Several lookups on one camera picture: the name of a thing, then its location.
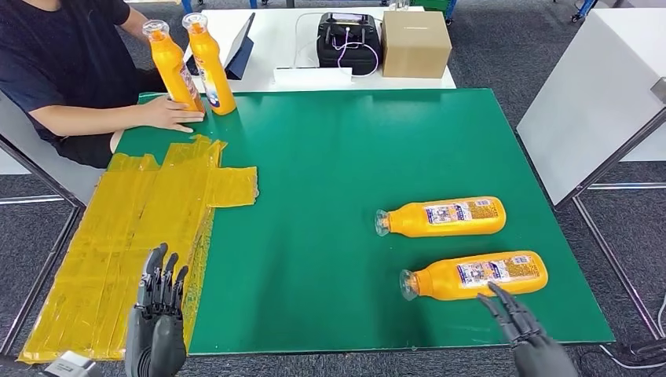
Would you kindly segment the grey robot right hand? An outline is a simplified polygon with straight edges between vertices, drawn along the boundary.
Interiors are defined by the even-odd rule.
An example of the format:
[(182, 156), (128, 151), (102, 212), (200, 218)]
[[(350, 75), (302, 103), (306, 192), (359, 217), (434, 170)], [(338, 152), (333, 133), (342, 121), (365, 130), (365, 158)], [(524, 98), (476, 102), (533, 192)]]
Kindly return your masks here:
[(488, 287), (499, 298), (502, 308), (498, 309), (488, 296), (481, 293), (477, 294), (477, 299), (507, 338), (519, 376), (578, 375), (563, 346), (547, 334), (527, 306), (493, 282), (489, 282)]

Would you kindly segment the person's right hand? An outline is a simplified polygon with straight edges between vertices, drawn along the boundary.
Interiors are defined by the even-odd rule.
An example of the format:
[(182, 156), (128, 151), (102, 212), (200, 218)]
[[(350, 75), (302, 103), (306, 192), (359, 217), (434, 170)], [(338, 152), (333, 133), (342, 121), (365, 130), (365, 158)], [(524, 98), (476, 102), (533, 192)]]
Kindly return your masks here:
[(141, 104), (138, 113), (137, 119), (142, 126), (188, 134), (193, 133), (188, 123), (202, 122), (205, 117), (204, 112), (189, 111), (185, 104), (174, 102), (166, 96)]

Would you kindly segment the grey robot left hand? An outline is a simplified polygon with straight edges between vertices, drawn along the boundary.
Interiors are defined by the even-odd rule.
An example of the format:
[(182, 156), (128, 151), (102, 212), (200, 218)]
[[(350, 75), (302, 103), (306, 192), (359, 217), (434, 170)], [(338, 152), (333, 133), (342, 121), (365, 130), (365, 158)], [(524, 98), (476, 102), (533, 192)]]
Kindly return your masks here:
[(188, 266), (176, 273), (178, 254), (165, 262), (167, 252), (167, 243), (152, 249), (142, 269), (126, 336), (128, 376), (175, 376), (186, 359), (182, 300)]

